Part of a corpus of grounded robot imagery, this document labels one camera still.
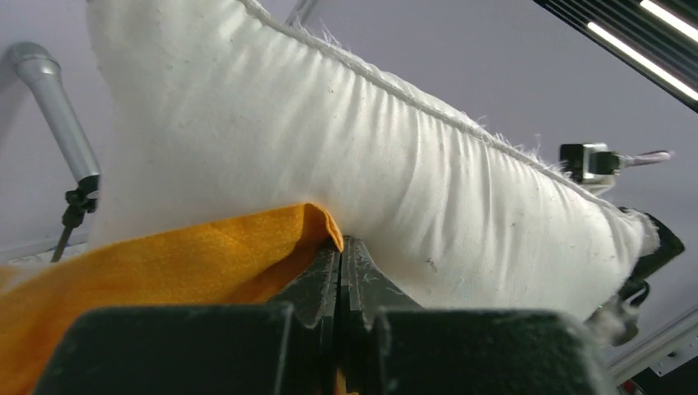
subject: folded orange fabric edge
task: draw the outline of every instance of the folded orange fabric edge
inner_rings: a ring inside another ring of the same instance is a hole
[[[342,234],[300,204],[112,244],[0,295],[2,393],[27,394],[75,319],[106,306],[262,303]]]

